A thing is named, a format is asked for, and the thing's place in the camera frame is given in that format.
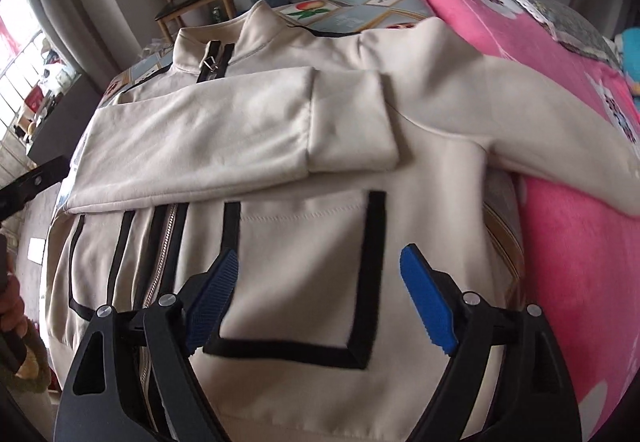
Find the person's left hand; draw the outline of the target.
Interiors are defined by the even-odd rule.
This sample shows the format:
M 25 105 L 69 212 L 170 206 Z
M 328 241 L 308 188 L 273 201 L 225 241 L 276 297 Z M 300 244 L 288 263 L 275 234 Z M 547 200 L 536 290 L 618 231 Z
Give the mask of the person's left hand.
M 23 338 L 28 331 L 28 318 L 25 315 L 25 303 L 21 297 L 20 281 L 9 273 L 6 288 L 0 299 L 1 332 L 13 332 Z

